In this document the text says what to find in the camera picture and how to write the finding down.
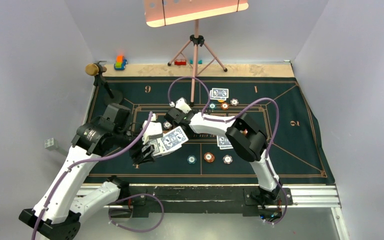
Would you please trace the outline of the blue playing card deck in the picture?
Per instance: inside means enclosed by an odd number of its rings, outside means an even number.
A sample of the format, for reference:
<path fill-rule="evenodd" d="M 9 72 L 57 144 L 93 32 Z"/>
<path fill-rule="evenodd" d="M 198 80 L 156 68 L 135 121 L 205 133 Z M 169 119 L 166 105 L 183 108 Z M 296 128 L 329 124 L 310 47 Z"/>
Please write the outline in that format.
<path fill-rule="evenodd" d="M 169 155 L 182 147 L 183 143 L 188 141 L 188 137 L 184 130 L 178 126 L 168 133 L 164 133 L 162 137 L 153 139 L 149 142 L 153 146 L 154 151 L 151 154 L 154 158 Z"/>

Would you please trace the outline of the green chips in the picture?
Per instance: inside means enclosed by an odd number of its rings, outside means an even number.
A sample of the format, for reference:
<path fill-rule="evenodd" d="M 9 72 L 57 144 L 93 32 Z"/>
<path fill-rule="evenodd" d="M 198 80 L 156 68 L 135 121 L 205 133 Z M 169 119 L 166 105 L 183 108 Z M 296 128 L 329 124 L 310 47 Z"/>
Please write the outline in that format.
<path fill-rule="evenodd" d="M 214 103 L 214 102 L 211 102 L 209 105 L 208 105 L 208 108 L 210 110 L 215 110 L 217 108 L 217 105 Z"/>

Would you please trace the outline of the green poker chip stack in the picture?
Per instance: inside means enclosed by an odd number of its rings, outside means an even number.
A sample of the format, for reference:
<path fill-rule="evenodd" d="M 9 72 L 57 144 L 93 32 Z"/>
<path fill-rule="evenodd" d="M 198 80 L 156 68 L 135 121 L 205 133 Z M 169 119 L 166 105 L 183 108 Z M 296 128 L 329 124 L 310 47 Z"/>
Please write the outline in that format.
<path fill-rule="evenodd" d="M 189 164 L 195 164 L 197 162 L 197 158 L 194 155 L 190 155 L 187 157 L 187 162 Z"/>

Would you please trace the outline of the blue backed playing card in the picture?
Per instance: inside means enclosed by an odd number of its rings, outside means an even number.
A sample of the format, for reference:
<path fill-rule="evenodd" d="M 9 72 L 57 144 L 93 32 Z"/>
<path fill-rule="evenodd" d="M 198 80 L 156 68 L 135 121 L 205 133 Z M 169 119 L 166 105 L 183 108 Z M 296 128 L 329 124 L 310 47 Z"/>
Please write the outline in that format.
<path fill-rule="evenodd" d="M 220 146 L 232 146 L 230 141 L 224 136 L 217 136 L 216 140 L 217 140 L 217 146 L 218 147 L 220 147 Z"/>

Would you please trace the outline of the red yellow poker chip stack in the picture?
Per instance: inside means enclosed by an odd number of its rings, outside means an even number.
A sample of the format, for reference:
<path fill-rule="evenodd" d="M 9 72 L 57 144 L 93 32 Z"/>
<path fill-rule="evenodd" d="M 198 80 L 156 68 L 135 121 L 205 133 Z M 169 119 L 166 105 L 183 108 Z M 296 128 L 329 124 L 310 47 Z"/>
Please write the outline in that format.
<path fill-rule="evenodd" d="M 203 159 L 208 163 L 212 163 L 215 160 L 215 156 L 211 152 L 206 152 L 203 155 Z"/>

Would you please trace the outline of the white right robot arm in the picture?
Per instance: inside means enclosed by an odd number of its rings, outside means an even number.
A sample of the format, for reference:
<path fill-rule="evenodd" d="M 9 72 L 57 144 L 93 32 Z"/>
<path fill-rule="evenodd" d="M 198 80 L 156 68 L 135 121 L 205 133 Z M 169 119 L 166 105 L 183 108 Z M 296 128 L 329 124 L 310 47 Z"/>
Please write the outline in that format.
<path fill-rule="evenodd" d="M 217 116 L 196 110 L 184 112 L 172 107 L 164 119 L 174 127 L 180 127 L 188 137 L 196 134 L 208 134 L 226 138 L 234 152 L 248 162 L 256 177 L 259 194 L 268 204 L 280 198 L 282 184 L 270 159 L 270 143 L 261 126 L 247 113 L 236 116 Z"/>

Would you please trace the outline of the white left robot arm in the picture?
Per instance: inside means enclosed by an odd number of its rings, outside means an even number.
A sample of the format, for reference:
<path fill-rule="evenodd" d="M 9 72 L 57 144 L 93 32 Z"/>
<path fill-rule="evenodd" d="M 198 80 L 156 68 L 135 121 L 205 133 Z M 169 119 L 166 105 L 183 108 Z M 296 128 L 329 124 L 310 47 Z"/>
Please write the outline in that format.
<path fill-rule="evenodd" d="M 107 204 L 122 205 L 131 199 L 130 185 L 117 176 L 108 177 L 100 187 L 77 199 L 77 193 L 90 171 L 99 162 L 127 152 L 135 164 L 151 157 L 148 137 L 157 136 L 155 114 L 150 112 L 139 132 L 130 132 L 131 110 L 109 104 L 103 115 L 81 125 L 71 142 L 64 164 L 51 186 L 33 208 L 19 214 L 19 220 L 49 240 L 72 240 L 81 225 Z"/>

